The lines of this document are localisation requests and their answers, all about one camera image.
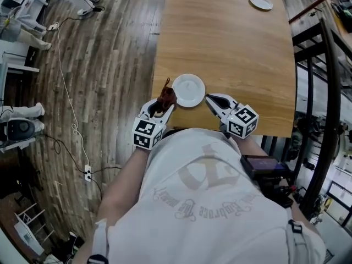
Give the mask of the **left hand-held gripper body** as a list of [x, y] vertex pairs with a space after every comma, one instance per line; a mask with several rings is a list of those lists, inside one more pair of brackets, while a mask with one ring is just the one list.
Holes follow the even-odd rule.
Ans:
[[165, 112], [161, 117], [150, 117], [143, 111], [134, 121], [133, 145], [151, 150], [162, 139], [169, 118], [170, 111]]

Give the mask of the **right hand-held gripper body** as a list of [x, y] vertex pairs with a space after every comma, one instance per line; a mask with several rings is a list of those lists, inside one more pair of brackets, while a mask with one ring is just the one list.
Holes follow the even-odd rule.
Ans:
[[220, 121], [221, 132], [229, 138], [231, 135], [246, 139], [258, 125], [259, 115], [249, 106], [239, 103]]

